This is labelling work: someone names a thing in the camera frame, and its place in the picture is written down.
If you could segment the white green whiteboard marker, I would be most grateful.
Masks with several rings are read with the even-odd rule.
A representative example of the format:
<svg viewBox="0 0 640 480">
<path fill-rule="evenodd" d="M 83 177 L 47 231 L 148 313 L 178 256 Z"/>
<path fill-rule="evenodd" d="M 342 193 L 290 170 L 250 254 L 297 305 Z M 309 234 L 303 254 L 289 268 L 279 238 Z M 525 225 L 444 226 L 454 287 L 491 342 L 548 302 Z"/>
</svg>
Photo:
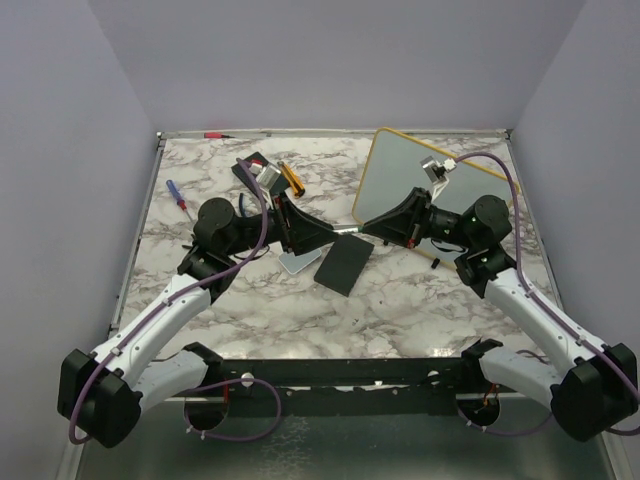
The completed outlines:
<svg viewBox="0 0 640 480">
<path fill-rule="evenodd" d="M 353 235 L 362 232 L 361 225 L 335 225 L 333 231 L 337 235 Z"/>
</svg>

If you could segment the yellow framed whiteboard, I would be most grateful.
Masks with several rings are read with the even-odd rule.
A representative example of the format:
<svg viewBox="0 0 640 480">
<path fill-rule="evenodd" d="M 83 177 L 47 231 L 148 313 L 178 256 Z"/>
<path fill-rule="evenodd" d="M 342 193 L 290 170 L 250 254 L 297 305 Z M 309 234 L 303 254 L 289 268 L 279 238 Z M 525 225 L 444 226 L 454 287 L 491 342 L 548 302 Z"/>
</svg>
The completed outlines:
<svg viewBox="0 0 640 480">
<path fill-rule="evenodd" d="M 354 219 L 364 224 L 387 213 L 401 204 L 415 187 L 431 192 L 432 181 L 423 170 L 422 162 L 442 163 L 453 156 L 428 141 L 389 128 L 379 129 L 354 200 Z M 447 178 L 449 184 L 433 201 L 442 210 L 463 214 L 485 195 L 494 195 L 508 206 L 513 203 L 508 179 L 501 170 L 492 171 L 477 161 L 465 160 Z"/>
</svg>

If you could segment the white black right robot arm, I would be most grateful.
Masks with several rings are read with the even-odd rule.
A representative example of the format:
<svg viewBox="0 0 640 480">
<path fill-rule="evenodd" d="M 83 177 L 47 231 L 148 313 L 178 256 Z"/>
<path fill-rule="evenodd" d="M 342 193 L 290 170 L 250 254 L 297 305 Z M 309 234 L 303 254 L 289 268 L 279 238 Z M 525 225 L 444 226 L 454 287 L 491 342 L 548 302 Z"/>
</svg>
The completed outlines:
<svg viewBox="0 0 640 480">
<path fill-rule="evenodd" d="M 539 363 L 485 341 L 459 367 L 467 389 L 481 391 L 493 383 L 519 392 L 546 407 L 578 441 L 615 433 L 616 424 L 639 407 L 634 353 L 578 326 L 529 282 L 501 246 L 511 229 L 507 204 L 496 196 L 484 195 L 456 214 L 434 206 L 422 188 L 362 227 L 365 234 L 406 248 L 423 239 L 463 248 L 455 261 L 461 281 L 511 318 L 547 357 Z"/>
</svg>

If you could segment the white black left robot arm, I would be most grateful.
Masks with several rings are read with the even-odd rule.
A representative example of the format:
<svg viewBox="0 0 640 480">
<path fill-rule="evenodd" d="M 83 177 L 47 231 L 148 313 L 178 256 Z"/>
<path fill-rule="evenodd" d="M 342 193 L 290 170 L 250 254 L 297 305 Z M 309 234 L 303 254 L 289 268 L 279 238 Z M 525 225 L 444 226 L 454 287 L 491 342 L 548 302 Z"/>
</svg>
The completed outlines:
<svg viewBox="0 0 640 480">
<path fill-rule="evenodd" d="M 158 360 L 158 353 L 229 288 L 263 246 L 278 242 L 287 252 L 304 254 L 338 235 L 284 193 L 253 217 L 237 215 L 224 198 L 203 203 L 192 245 L 159 295 L 91 352 L 75 349 L 64 359 L 57 409 L 69 421 L 70 442 L 95 440 L 111 448 L 161 402 L 183 392 L 214 392 L 221 371 L 204 347 L 190 346 L 167 360 Z"/>
</svg>

